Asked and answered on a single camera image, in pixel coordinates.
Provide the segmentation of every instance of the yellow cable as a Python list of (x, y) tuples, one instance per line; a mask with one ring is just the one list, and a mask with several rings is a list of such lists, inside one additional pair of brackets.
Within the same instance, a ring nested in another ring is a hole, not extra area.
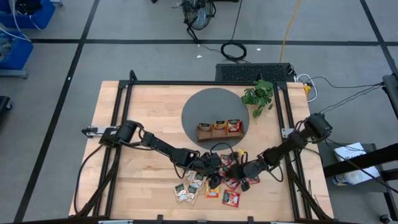
[(290, 28), (292, 27), (294, 18), (296, 17), (296, 12), (298, 11), (298, 9), (299, 9), (299, 7), (300, 7), (300, 4), (301, 4), (301, 0), (297, 0), (297, 4), (296, 4), (296, 7), (294, 8), (294, 12), (293, 12), (292, 19), (291, 19), (290, 22), (289, 22), (289, 26), (287, 27), (287, 31), (286, 31), (286, 34), (285, 34), (284, 41), (283, 41), (283, 43), (282, 43), (282, 50), (280, 51), (279, 63), (282, 63), (282, 58), (283, 58), (283, 56), (284, 56), (284, 49), (285, 49), (286, 39), (287, 39), (287, 36), (288, 36), (288, 34), (289, 34), (289, 30), (290, 30)]

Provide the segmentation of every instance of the cable coil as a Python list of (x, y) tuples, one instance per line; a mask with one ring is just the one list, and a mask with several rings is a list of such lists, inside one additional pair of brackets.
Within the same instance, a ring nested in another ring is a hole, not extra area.
[[(234, 56), (232, 56), (232, 55), (226, 54), (225, 51), (224, 51), (224, 48), (225, 48), (226, 46), (228, 46), (228, 45), (235, 45), (235, 46), (239, 47), (240, 49), (242, 49), (242, 50), (243, 50), (242, 56), (234, 57)], [(236, 43), (236, 42), (228, 42), (228, 43), (223, 44), (223, 45), (221, 46), (221, 54), (222, 54), (225, 58), (227, 58), (228, 60), (230, 60), (230, 61), (238, 62), (238, 61), (243, 60), (244, 58), (246, 58), (246, 55), (248, 54), (248, 50), (246, 49), (246, 47), (245, 47), (243, 44), (239, 44), (239, 43)]]

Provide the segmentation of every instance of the snack packet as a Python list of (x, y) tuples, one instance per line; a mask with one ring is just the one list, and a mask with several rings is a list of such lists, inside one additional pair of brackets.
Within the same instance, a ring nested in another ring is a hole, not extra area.
[(205, 182), (206, 182), (206, 177), (204, 175), (202, 175), (202, 174), (197, 174), (196, 173), (192, 177), (190, 185), (192, 185), (192, 186), (194, 186), (194, 187), (196, 187), (197, 189), (200, 190), (204, 186)]
[(195, 175), (196, 175), (196, 172), (190, 170), (190, 171), (188, 171), (188, 172), (185, 174), (185, 178), (188, 180), (188, 182), (191, 182), (191, 180), (193, 179), (193, 177), (194, 177)]
[(223, 195), (223, 204), (238, 208), (240, 196), (241, 195), (236, 192), (225, 190)]
[(184, 184), (178, 184), (175, 186), (174, 193), (178, 203), (188, 199), (188, 191)]
[(195, 201), (197, 200), (199, 194), (199, 189), (197, 189), (196, 187), (189, 185), (188, 186), (188, 198), (185, 200), (186, 202), (190, 203), (191, 205), (193, 205), (195, 203)]
[(241, 120), (232, 119), (228, 120), (228, 132), (240, 132), (241, 131)]
[(225, 177), (223, 179), (223, 182), (225, 185), (227, 185), (231, 190), (235, 190), (240, 182), (238, 182), (238, 180), (236, 180), (235, 178), (229, 178), (229, 177)]
[(215, 189), (211, 189), (209, 186), (209, 181), (206, 181), (206, 198), (218, 198), (220, 196), (220, 186)]
[(260, 177), (257, 176), (257, 177), (253, 177), (253, 178), (246, 178), (246, 181), (247, 181), (249, 184), (257, 184), (257, 183), (260, 182)]
[(214, 128), (215, 130), (223, 130), (223, 129), (226, 128), (226, 123), (225, 123), (225, 121), (216, 121), (216, 122), (213, 124), (213, 128)]
[(229, 168), (236, 163), (236, 161), (232, 161), (231, 156), (222, 154), (220, 155), (221, 159), (221, 169), (218, 171), (219, 175), (222, 177), (226, 176), (226, 172), (229, 170)]
[(205, 123), (199, 123), (198, 129), (201, 131), (211, 131), (211, 125)]

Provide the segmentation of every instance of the blue bin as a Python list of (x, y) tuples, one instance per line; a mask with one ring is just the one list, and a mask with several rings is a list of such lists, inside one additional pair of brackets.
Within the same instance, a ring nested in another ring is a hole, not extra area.
[[(25, 38), (22, 35), (22, 33), (19, 31), (8, 31), (8, 32), (18, 37)], [(10, 35), (0, 31), (0, 38), (11, 39), (14, 37), (11, 37)], [(27, 40), (14, 38), (11, 51), (8, 53), (7, 57), (5, 57), (2, 61), (0, 61), (0, 68), (22, 70), (32, 50), (33, 50), (32, 43), (30, 43)]]
[[(54, 14), (55, 6), (50, 0), (32, 1), (40, 2), (43, 8), (35, 12), (35, 14), (32, 15), (32, 19), (30, 19), (30, 15), (16, 14), (18, 26), (21, 29), (37, 29), (36, 26), (40, 29), (44, 29), (49, 24), (52, 14)], [(6, 12), (5, 14), (0, 14), (0, 23), (8, 28), (16, 28), (14, 16), (11, 14), (12, 9), (10, 8), (8, 0), (0, 0), (0, 11)]]

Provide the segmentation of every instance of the black cable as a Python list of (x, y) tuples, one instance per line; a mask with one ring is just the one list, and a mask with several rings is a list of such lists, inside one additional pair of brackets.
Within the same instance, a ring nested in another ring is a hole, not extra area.
[(329, 80), (327, 80), (325, 77), (313, 77), (313, 78), (311, 78), (311, 80), (314, 80), (314, 79), (316, 79), (316, 78), (322, 78), (322, 79), (324, 79), (331, 87), (333, 87), (333, 88), (362, 88), (362, 87), (369, 87), (369, 86), (376, 86), (376, 85), (380, 85), (380, 84), (382, 84), (382, 82), (380, 82), (380, 83), (376, 83), (376, 84), (370, 84), (370, 85), (359, 85), (359, 86), (334, 86), (333, 84), (331, 84), (330, 82), (329, 82)]
[(276, 181), (278, 181), (278, 182), (283, 182), (284, 181), (284, 173), (282, 172), (282, 168), (280, 167), (280, 164), (279, 164), (279, 170), (280, 170), (280, 180), (278, 180), (278, 178), (276, 178), (276, 176), (271, 172), (271, 171), (269, 171), (268, 173), (276, 180)]
[(138, 136), (139, 136), (139, 139), (141, 139), (142, 140), (142, 134), (141, 134), (141, 131), (142, 131), (142, 128), (140, 128), (139, 129), (139, 131), (138, 131)]
[(76, 182), (76, 187), (75, 187), (75, 197), (73, 198), (73, 208), (75, 209), (75, 213), (78, 213), (78, 208), (77, 208), (77, 192), (79, 189), (79, 181), (80, 181), (80, 175), (81, 175), (81, 171), (83, 170), (86, 162), (90, 159), (91, 156), (94, 156), (94, 154), (96, 154), (100, 149), (102, 148), (102, 146), (99, 146), (98, 148), (96, 148), (90, 155), (87, 156), (87, 158), (83, 161), (83, 163), (80, 166), (79, 169), (79, 173), (77, 175), (77, 182)]
[(307, 119), (308, 119), (308, 118), (305, 118), (304, 120), (298, 121), (298, 122), (296, 123), (296, 125), (294, 126), (294, 129), (293, 129), (293, 131), (292, 131), (293, 134), (290, 136), (290, 139), (293, 139), (293, 137), (297, 134), (297, 131), (300, 130), (301, 125), (303, 125), (303, 123), (306, 122)]
[(373, 91), (373, 90), (379, 88), (380, 86), (381, 86), (381, 83), (378, 84), (378, 85), (376, 85), (376, 86), (372, 86), (372, 87), (367, 88), (367, 89), (365, 89), (365, 90), (359, 91), (359, 92), (355, 93), (354, 95), (351, 95), (351, 96), (349, 96), (349, 97), (347, 97), (347, 98), (341, 100), (340, 102), (338, 102), (338, 103), (336, 103), (336, 104), (334, 104), (334, 105), (327, 106), (326, 108), (320, 110), (319, 113), (322, 113), (323, 111), (325, 111), (325, 110), (327, 110), (327, 109), (329, 109), (329, 108), (332, 108), (331, 110), (336, 109), (337, 107), (339, 107), (339, 106), (341, 106), (341, 105), (344, 105), (344, 104), (346, 104), (347, 102), (349, 102), (349, 101), (351, 101), (351, 100), (353, 100), (353, 99), (355, 99), (355, 98), (357, 98), (357, 97), (359, 97), (359, 96), (361, 96), (361, 95), (365, 95), (365, 94), (369, 93), (370, 91)]
[(243, 2), (243, 0), (241, 0), (241, 3), (240, 3), (240, 5), (239, 5), (238, 15), (236, 16), (236, 20), (235, 20), (234, 32), (232, 33), (232, 37), (231, 37), (231, 40), (230, 40), (230, 41), (232, 41), (232, 40), (234, 39), (234, 36), (235, 36), (236, 25), (238, 24), (239, 15), (240, 15), (240, 13), (241, 13), (242, 2)]
[(308, 180), (308, 192), (310, 193), (312, 197), (312, 187), (311, 187), (311, 180)]
[(331, 139), (327, 139), (327, 140), (328, 140), (328, 141), (331, 141), (332, 143), (334, 143), (334, 144), (336, 144), (336, 145), (338, 145), (338, 146), (341, 146), (341, 147), (345, 147), (345, 148), (347, 148), (347, 149), (350, 149), (351, 151), (370, 152), (370, 151), (368, 151), (368, 150), (366, 150), (366, 149), (356, 149), (356, 148), (351, 147), (351, 146), (344, 146), (344, 145), (342, 145), (342, 144), (340, 144), (340, 143), (337, 143), (337, 142), (335, 142), (335, 141), (333, 141), (333, 140), (331, 140)]
[(388, 189), (390, 189), (390, 190), (392, 190), (393, 192), (395, 192), (395, 193), (398, 194), (398, 190), (396, 190), (396, 189), (394, 189), (394, 188), (392, 188), (392, 187), (386, 185), (385, 183), (383, 183), (383, 182), (381, 182), (380, 180), (378, 180), (377, 178), (375, 178), (375, 176), (373, 176), (372, 174), (370, 174), (370, 173), (366, 172), (365, 170), (361, 169), (361, 168), (360, 168), (359, 166), (357, 166), (355, 163), (351, 162), (350, 160), (347, 160), (347, 159), (344, 158), (343, 156), (341, 156), (341, 155), (339, 155), (338, 153), (336, 153), (336, 152), (329, 146), (329, 143), (328, 143), (326, 140), (325, 140), (325, 143), (326, 143), (326, 145), (329, 147), (329, 149), (332, 150), (332, 151), (336, 154), (336, 156), (342, 158), (344, 161), (348, 162), (349, 164), (351, 164), (351, 165), (352, 165), (353, 167), (355, 167), (356, 169), (358, 169), (358, 170), (364, 172), (366, 175), (370, 176), (372, 179), (374, 179), (374, 180), (375, 180), (376, 182), (378, 182), (379, 184), (381, 184), (381, 185), (387, 187)]
[(244, 152), (243, 155), (242, 155), (242, 157), (241, 157), (241, 164), (247, 163), (247, 162), (248, 162), (248, 159), (249, 159), (249, 154), (248, 154), (248, 152)]
[(213, 153), (213, 149), (214, 149), (216, 146), (219, 146), (220, 144), (227, 145), (227, 146), (229, 147), (229, 149), (231, 150), (231, 152), (234, 153), (234, 151), (232, 150), (232, 147), (231, 147), (228, 143), (226, 143), (226, 142), (219, 142), (219, 143), (215, 144), (213, 147), (211, 147), (211, 149), (210, 149), (210, 154), (212, 154), (212, 153)]
[[(204, 46), (204, 47), (207, 48), (208, 50), (219, 52), (219, 53), (222, 54), (225, 58), (227, 58), (228, 60), (230, 60), (230, 61), (232, 61), (232, 62), (239, 63), (239, 61), (243, 61), (243, 62), (246, 62), (246, 63), (250, 63), (250, 62), (248, 62), (247, 60), (245, 60), (246, 55), (248, 54), (247, 48), (246, 48), (243, 44), (236, 43), (236, 42), (233, 42), (233, 41), (232, 41), (232, 40), (234, 39), (234, 36), (235, 36), (236, 25), (238, 24), (239, 15), (240, 15), (240, 13), (241, 13), (242, 2), (243, 2), (243, 0), (241, 0), (241, 2), (240, 2), (240, 4), (239, 4), (238, 15), (236, 16), (234, 31), (233, 31), (233, 33), (232, 33), (231, 40), (229, 40), (228, 43), (225, 43), (225, 44), (223, 44), (223, 45), (221, 46), (221, 51), (220, 51), (220, 50), (216, 50), (216, 49), (211, 49), (211, 48), (207, 47), (207, 46), (204, 45), (204, 44), (202, 44), (202, 46)], [(239, 47), (240, 49), (243, 50), (243, 54), (242, 54), (241, 56), (235, 57), (235, 56), (232, 56), (232, 55), (229, 55), (229, 54), (225, 53), (224, 48), (225, 48), (226, 46), (228, 46), (228, 45), (234, 45), (234, 46)]]
[(344, 103), (342, 103), (342, 104), (340, 104), (340, 105), (337, 105), (337, 106), (335, 106), (335, 107), (333, 107), (333, 108), (331, 108), (331, 109), (328, 109), (328, 110), (324, 111), (323, 113), (329, 112), (329, 111), (334, 110), (334, 109), (336, 109), (336, 108), (338, 108), (338, 107), (340, 107), (340, 106), (343, 106), (343, 105), (345, 105), (346, 103), (350, 102), (351, 100), (355, 100), (355, 99), (357, 99), (358, 97), (363, 96), (363, 95), (366, 95), (366, 94), (370, 93), (370, 92), (373, 91), (373, 90), (377, 90), (377, 89), (380, 88), (380, 87), (381, 87), (381, 86), (376, 86), (375, 88), (372, 87), (373, 89), (367, 91), (366, 93), (359, 94), (358, 96), (356, 96), (356, 97), (354, 97), (354, 98), (351, 98), (351, 99), (347, 100), (346, 102), (344, 102)]
[[(241, 56), (239, 56), (239, 57), (235, 57), (235, 56), (232, 56), (232, 55), (229, 55), (229, 54), (225, 53), (224, 48), (226, 46), (228, 46), (228, 45), (235, 45), (235, 46), (239, 47), (240, 49), (243, 50), (243, 54)], [(236, 42), (228, 42), (228, 43), (225, 43), (225, 44), (223, 44), (221, 46), (221, 54), (225, 58), (227, 58), (228, 60), (237, 63), (238, 61), (244, 60), (246, 58), (246, 55), (248, 54), (248, 50), (246, 49), (246, 47), (243, 44), (239, 44), (239, 43), (236, 43)]]
[(320, 154), (319, 152), (317, 152), (317, 151), (315, 151), (315, 150), (313, 150), (313, 149), (309, 149), (309, 148), (307, 148), (307, 147), (305, 147), (305, 148), (303, 148), (303, 149), (306, 149), (306, 150), (308, 150), (308, 151), (310, 151), (310, 152), (313, 152), (313, 153), (317, 154), (317, 155), (319, 156), (319, 158), (321, 159), (321, 163), (323, 164), (323, 159), (322, 159), (322, 156), (321, 156), (321, 154)]
[(175, 158), (174, 158), (173, 152), (172, 152), (169, 148), (167, 148), (167, 150), (169, 150), (170, 154), (172, 155), (172, 160), (173, 160), (173, 166), (174, 166), (175, 174), (177, 175), (177, 177), (179, 177), (179, 179), (183, 179), (184, 176), (185, 176), (185, 173), (187, 173), (187, 170), (184, 169), (182, 175), (180, 175), (180, 174), (178, 173), (178, 171), (177, 171), (177, 165), (176, 165), (176, 162), (175, 162)]

